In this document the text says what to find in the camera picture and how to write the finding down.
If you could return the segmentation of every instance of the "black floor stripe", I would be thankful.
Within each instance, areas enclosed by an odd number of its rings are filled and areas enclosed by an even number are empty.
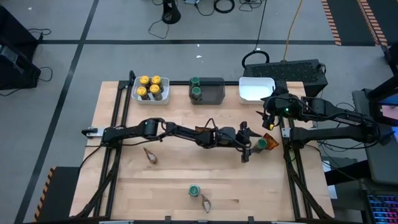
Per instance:
[[[398,42],[398,2],[396,0],[368,0],[374,17],[389,45]]]
[[[374,46],[374,39],[356,0],[328,0],[328,5],[342,45]]]
[[[41,44],[79,44],[79,40],[43,40]],[[256,40],[85,40],[98,45],[256,44]],[[259,44],[285,45],[286,40],[260,40]],[[335,45],[334,40],[290,40],[289,45]]]
[[[94,14],[95,14],[95,11],[96,11],[96,8],[97,8],[97,5],[98,5],[98,1],[99,0],[94,0],[93,1],[93,5],[91,6],[91,10],[90,10],[90,13],[88,14],[88,18],[87,18],[85,27],[83,29],[83,33],[81,34],[80,41],[79,41],[78,47],[77,47],[76,52],[75,52],[75,56],[73,56],[73,60],[72,60],[72,63],[70,65],[67,78],[65,79],[65,83],[63,84],[63,88],[62,88],[60,97],[58,99],[57,106],[55,108],[54,114],[52,116],[49,129],[47,130],[47,134],[45,135],[45,139],[44,139],[42,148],[40,150],[39,157],[37,158],[36,165],[34,167],[32,176],[30,177],[29,184],[28,184],[28,186],[26,188],[24,197],[22,199],[22,203],[21,203],[21,205],[19,207],[19,210],[18,210],[18,213],[17,213],[17,217],[16,217],[14,223],[22,223],[24,221],[24,219],[25,219],[26,211],[27,211],[27,209],[29,207],[30,200],[32,199],[33,192],[34,192],[35,187],[36,187],[36,183],[37,183],[37,181],[39,179],[40,172],[41,172],[41,170],[43,168],[44,160],[45,160],[45,158],[47,156],[47,153],[49,151],[50,143],[51,143],[51,140],[53,138],[53,135],[54,135],[54,132],[55,132],[55,128],[57,127],[57,123],[58,123],[58,120],[59,120],[60,115],[61,115],[63,104],[64,104],[65,99],[67,97],[67,93],[68,93],[70,84],[72,82],[73,75],[75,74],[76,66],[78,64],[78,61],[79,61],[79,58],[80,58],[80,55],[81,55],[81,51],[83,50],[84,41],[87,38],[91,22],[93,21]]]

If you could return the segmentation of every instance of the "green jar lid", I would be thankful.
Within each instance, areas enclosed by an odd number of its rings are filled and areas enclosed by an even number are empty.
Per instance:
[[[193,87],[192,88],[192,94],[194,94],[195,96],[201,95],[201,89],[199,87]]]
[[[200,187],[195,184],[192,184],[191,186],[189,186],[188,193],[191,196],[197,197],[200,194]]]
[[[257,147],[260,149],[265,149],[267,147],[267,141],[264,138],[260,138],[257,142]]]
[[[192,84],[199,84],[199,77],[192,77],[191,78],[191,83]]]

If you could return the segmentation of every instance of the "keyboard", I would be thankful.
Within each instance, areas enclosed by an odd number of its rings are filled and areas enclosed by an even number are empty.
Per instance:
[[[317,59],[246,65],[247,71],[244,76],[271,77],[275,81],[313,83],[318,81],[318,74],[323,74],[321,70],[317,69],[318,65]]]
[[[373,212],[375,223],[398,223],[398,196],[377,195],[381,203],[375,196],[368,194],[368,202]]]

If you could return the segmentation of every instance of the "wooden tabletop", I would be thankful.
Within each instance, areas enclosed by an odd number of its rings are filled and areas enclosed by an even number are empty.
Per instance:
[[[93,126],[107,127],[111,123],[117,82],[103,82],[93,118]],[[287,83],[292,94],[305,94],[302,83]],[[127,126],[135,126],[142,120],[161,117],[179,125],[194,128],[204,126],[214,118],[218,127],[232,126],[236,130],[242,121],[256,133],[269,133],[281,142],[280,130],[265,130],[256,110],[260,105],[242,105],[238,101],[238,86],[226,86],[226,95],[221,105],[192,105],[188,86],[172,86],[170,102],[165,106],[138,105],[130,100]],[[118,124],[121,120],[123,102],[120,106]],[[295,122],[296,126],[311,127],[312,124]],[[142,138],[125,140],[134,144]],[[100,139],[91,139],[88,145],[98,145]],[[158,158],[157,165],[146,158],[143,146]],[[85,157],[95,148],[87,147]],[[70,215],[76,215],[98,188],[105,149],[100,149],[83,166],[76,187]],[[253,154],[248,163],[241,162],[241,154],[232,148],[203,149],[194,142],[167,137],[163,142],[123,147],[118,180],[113,202],[112,219],[120,220],[247,220],[256,221],[294,220],[283,148]],[[327,214],[334,216],[328,194],[325,175],[319,152],[311,147],[301,150],[307,187]],[[190,185],[196,184],[212,204],[209,213],[201,206],[201,198],[188,194]],[[297,188],[301,216],[304,206]],[[101,214],[104,214],[103,200]]]

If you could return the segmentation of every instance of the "black metal frame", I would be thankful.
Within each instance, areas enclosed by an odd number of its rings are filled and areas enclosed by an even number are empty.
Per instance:
[[[132,84],[134,83],[135,76],[132,72],[130,72],[130,77],[131,79],[129,81],[119,81],[118,85],[118,92],[116,93],[116,101],[114,104],[114,110],[113,110],[113,115],[112,115],[112,120],[111,120],[111,126],[116,126],[116,120],[118,117],[119,113],[119,107],[120,107],[120,101],[121,101],[121,96],[122,92],[124,89],[127,89],[126,97],[124,99],[124,108],[123,108],[123,115],[122,115],[122,120],[121,120],[121,125],[125,125],[127,121],[127,112],[129,109],[129,100],[130,100],[130,94],[132,90]],[[189,81],[171,81],[170,85],[189,85]],[[239,85],[239,82],[232,81],[232,82],[225,82],[225,85],[227,86],[236,86]],[[280,131],[282,132],[282,128],[285,127],[284,120],[283,118],[280,119]],[[289,120],[290,127],[294,127],[294,122],[293,120]],[[283,144],[283,149],[284,153],[289,154],[289,140],[288,139],[283,139],[282,140]],[[105,178],[107,176],[108,172],[108,167],[109,167],[109,161],[111,157],[113,148],[106,148],[105,156],[104,156],[104,162],[103,162],[103,167],[101,171],[101,177],[99,180],[99,185],[101,186],[105,182]],[[112,212],[112,207],[113,207],[113,199],[114,199],[114,191],[116,187],[116,180],[117,180],[117,173],[118,173],[118,167],[120,163],[120,158],[121,158],[121,151],[122,148],[117,147],[115,149],[116,153],[114,155],[114,164],[113,166],[116,166],[116,169],[114,170],[116,172],[116,175],[114,175],[112,181],[110,182],[110,188],[109,188],[109,197],[108,201],[106,202],[106,211],[105,211],[105,218],[110,219],[111,218],[111,212]],[[305,183],[305,175],[304,175],[304,169],[303,169],[303,164],[302,164],[302,159],[300,155],[300,150],[294,149],[295,153],[295,160],[297,164],[297,169],[298,169],[298,176],[300,178],[299,181],[303,183],[303,186],[307,188],[307,185]],[[292,166],[291,161],[288,161],[285,158],[286,162],[286,168],[289,169]],[[289,187],[290,187],[290,195],[292,197],[292,205],[293,205],[293,211],[294,211],[294,218],[296,222],[302,222],[302,223],[352,223],[352,222],[341,222],[341,221],[336,221],[336,220],[323,220],[323,219],[313,219],[312,215],[312,209],[311,205],[308,202],[307,198],[303,197],[304,205],[305,205],[305,213],[306,213],[306,218],[302,218],[300,216],[300,209],[299,209],[299,201],[297,198],[297,192],[295,188],[295,181],[294,178],[288,175],[288,180],[289,180]],[[94,217],[98,217],[100,208],[101,208],[101,203],[102,203],[102,197],[100,197],[97,201],[97,204],[95,205],[94,208]],[[170,224],[171,222],[173,223],[178,223],[178,224],[192,224],[192,223],[206,223],[206,224],[254,224],[254,223],[261,223],[261,224],[268,224],[272,222],[255,222],[254,217],[248,217],[248,220],[245,221],[208,221],[208,220],[192,220],[192,221],[172,221],[170,216],[166,216],[165,220],[134,220],[134,223],[164,223],[164,224]]]

